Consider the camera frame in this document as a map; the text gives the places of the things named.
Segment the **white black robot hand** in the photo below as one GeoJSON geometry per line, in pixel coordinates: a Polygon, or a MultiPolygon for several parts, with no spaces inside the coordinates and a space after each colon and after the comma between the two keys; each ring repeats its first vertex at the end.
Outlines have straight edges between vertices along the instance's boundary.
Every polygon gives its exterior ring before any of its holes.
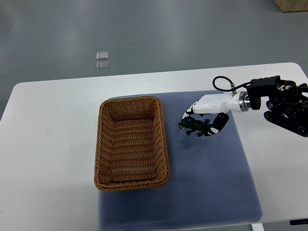
{"type": "Polygon", "coordinates": [[[246,112],[251,107],[248,94],[244,91],[235,94],[209,94],[194,102],[183,114],[182,120],[195,119],[191,115],[216,114],[211,124],[211,134],[219,133],[229,120],[227,112],[246,112]]]}

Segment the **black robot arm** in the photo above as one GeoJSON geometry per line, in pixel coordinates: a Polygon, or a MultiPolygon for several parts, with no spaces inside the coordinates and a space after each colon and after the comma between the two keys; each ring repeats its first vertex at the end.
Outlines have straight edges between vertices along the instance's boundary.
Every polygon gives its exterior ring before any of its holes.
{"type": "Polygon", "coordinates": [[[300,136],[308,136],[308,85],[297,85],[280,76],[252,79],[246,85],[248,99],[253,110],[261,107],[261,97],[268,97],[268,111],[264,118],[300,136]]]}

